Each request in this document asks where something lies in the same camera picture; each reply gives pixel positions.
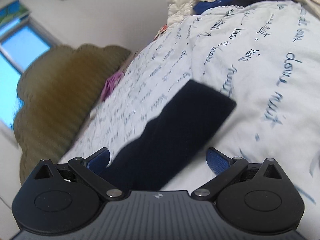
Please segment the purple cloth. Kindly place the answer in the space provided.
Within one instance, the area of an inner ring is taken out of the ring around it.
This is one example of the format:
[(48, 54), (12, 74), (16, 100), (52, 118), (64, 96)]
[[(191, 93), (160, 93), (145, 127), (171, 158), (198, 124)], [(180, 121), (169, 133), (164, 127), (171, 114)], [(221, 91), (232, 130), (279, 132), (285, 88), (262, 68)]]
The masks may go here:
[(100, 101), (105, 101), (114, 91), (120, 80), (123, 78), (124, 72), (119, 70), (112, 76), (108, 77), (100, 94)]

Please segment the white script print bedspread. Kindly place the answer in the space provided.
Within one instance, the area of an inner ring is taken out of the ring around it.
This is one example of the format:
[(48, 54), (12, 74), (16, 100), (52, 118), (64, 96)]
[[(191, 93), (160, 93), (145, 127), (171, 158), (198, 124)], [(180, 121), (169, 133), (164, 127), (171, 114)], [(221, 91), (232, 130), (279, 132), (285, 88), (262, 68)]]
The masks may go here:
[(319, 239), (319, 19), (293, 1), (217, 7), (172, 27), (131, 62), (61, 161), (102, 147), (115, 157), (190, 79), (236, 102), (209, 145), (276, 159), (304, 200), (299, 232)]

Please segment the blue garment in pile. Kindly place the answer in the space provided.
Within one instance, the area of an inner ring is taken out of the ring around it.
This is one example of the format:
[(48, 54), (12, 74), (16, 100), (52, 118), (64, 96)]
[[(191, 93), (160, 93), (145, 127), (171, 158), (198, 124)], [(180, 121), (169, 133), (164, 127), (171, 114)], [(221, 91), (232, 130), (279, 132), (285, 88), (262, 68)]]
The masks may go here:
[(230, 5), (234, 0), (215, 0), (213, 2), (200, 1), (193, 7), (196, 15), (200, 15), (210, 8)]

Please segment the cream quilted garment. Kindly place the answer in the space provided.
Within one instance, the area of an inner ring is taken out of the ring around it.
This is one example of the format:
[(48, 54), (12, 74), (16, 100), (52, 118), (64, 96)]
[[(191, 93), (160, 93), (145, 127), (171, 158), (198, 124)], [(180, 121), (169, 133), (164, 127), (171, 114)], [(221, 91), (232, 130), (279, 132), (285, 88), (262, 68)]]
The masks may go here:
[(172, 29), (194, 13), (199, 0), (166, 0), (168, 6), (167, 28)]

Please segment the grey navy knit sweater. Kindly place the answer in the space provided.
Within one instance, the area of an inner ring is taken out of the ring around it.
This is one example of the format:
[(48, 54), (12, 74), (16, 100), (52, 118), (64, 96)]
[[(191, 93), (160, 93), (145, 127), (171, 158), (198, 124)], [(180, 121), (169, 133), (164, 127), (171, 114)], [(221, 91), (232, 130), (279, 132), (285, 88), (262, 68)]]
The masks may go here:
[(101, 178), (121, 191), (158, 191), (184, 169), (215, 135), (236, 103), (220, 92), (188, 81), (124, 146)]

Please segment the olive padded headboard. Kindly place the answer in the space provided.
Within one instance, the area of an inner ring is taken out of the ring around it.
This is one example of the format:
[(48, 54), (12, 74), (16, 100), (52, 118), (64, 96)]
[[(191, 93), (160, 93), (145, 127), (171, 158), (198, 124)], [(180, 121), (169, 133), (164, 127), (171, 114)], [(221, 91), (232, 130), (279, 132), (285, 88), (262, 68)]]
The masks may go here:
[(17, 85), (23, 106), (14, 118), (14, 135), (22, 149), (21, 183), (41, 159), (57, 163), (67, 153), (105, 81), (130, 55), (116, 45), (60, 45), (27, 68)]

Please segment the window with blue light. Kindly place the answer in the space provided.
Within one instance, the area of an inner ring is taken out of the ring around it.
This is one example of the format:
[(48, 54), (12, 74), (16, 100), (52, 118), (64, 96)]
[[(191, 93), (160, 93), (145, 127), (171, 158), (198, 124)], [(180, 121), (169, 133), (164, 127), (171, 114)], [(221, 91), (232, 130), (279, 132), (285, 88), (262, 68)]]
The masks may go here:
[(23, 102), (17, 95), (22, 74), (59, 41), (37, 24), (30, 10), (15, 0), (1, 7), (1, 122), (13, 129)]

